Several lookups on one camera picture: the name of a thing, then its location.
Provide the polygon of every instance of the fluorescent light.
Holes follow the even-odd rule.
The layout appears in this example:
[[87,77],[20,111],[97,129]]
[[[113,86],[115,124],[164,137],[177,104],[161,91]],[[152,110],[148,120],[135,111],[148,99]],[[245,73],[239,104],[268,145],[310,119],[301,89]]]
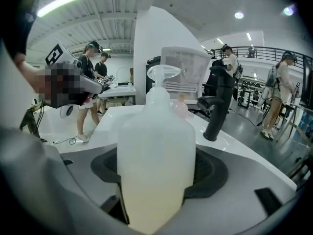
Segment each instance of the fluorescent light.
[[44,15],[48,14],[52,10],[67,4],[69,2],[72,2],[74,0],[55,0],[49,4],[47,4],[45,7],[41,8],[40,10],[37,11],[37,16],[38,17],[43,17]]
[[222,45],[224,44],[219,38],[217,38],[217,41],[219,41]]
[[242,12],[236,12],[235,18],[238,18],[238,19],[244,18],[244,14]]
[[250,33],[248,32],[246,35],[248,36],[249,41],[252,41],[252,38],[251,38],[251,36],[250,36]]

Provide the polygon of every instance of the yellowish liquid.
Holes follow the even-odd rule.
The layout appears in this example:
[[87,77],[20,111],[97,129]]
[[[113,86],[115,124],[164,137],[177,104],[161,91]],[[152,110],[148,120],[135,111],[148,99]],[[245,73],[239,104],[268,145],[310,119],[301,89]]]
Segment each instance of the yellowish liquid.
[[184,188],[146,189],[122,182],[122,192],[130,220],[129,226],[150,235],[178,212],[182,204]]

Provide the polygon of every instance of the metal railing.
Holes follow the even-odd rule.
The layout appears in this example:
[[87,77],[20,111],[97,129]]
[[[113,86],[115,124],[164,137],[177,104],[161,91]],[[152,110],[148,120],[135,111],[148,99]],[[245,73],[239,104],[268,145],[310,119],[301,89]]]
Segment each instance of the metal railing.
[[[259,58],[266,59],[275,62],[279,62],[285,53],[285,51],[290,51],[295,57],[294,66],[303,69],[303,58],[306,57],[309,61],[309,64],[312,65],[313,59],[309,56],[303,55],[301,53],[279,49],[279,48],[271,48],[271,47],[260,47],[260,46],[240,46],[240,47],[232,47],[233,53],[237,57],[246,57],[246,58]],[[215,49],[215,57],[217,59],[225,58],[226,55],[222,52],[222,49]]]

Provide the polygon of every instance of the ceiling beam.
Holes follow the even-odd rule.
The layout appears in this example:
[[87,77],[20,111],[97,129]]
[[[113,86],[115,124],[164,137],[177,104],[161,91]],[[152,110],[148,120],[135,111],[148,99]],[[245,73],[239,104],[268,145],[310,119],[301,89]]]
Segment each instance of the ceiling beam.
[[91,3],[92,9],[97,16],[97,21],[98,21],[99,26],[100,26],[99,33],[102,36],[102,39],[108,39],[108,36],[107,36],[106,30],[104,29],[103,22],[101,20],[97,5],[95,3],[95,0],[88,0],[88,1]]
[[[99,13],[100,19],[101,20],[114,20],[114,19],[127,19],[127,20],[135,20],[137,14],[136,13],[123,13],[123,12],[116,12],[116,13]],[[68,21],[66,23],[63,23],[46,33],[42,34],[39,36],[37,39],[29,43],[28,48],[31,48],[33,45],[36,43],[40,42],[44,38],[48,37],[49,35],[55,34],[56,32],[60,30],[65,30],[66,28],[72,27],[72,26],[78,26],[81,24],[84,24],[86,22],[93,22],[97,21],[98,17],[97,15],[90,15],[90,16],[85,16],[81,18],[77,18],[71,21]]]
[[[130,44],[131,40],[129,40],[129,39],[111,39],[111,40],[100,40],[100,41],[97,41],[97,43],[102,47],[107,47],[110,44]],[[68,49],[69,50],[81,49],[81,48],[84,48],[87,44],[89,44],[89,42],[82,43],[79,45],[69,46]]]

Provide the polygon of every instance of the black backpack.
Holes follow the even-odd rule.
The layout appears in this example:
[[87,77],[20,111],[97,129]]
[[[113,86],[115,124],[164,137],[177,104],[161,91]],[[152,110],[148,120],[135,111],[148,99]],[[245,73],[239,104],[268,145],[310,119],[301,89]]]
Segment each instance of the black backpack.
[[241,78],[241,74],[243,73],[244,68],[243,68],[243,66],[238,62],[238,59],[237,59],[237,63],[238,63],[238,67],[237,67],[236,72],[235,72],[234,75],[233,75],[233,78],[238,82],[239,79]]

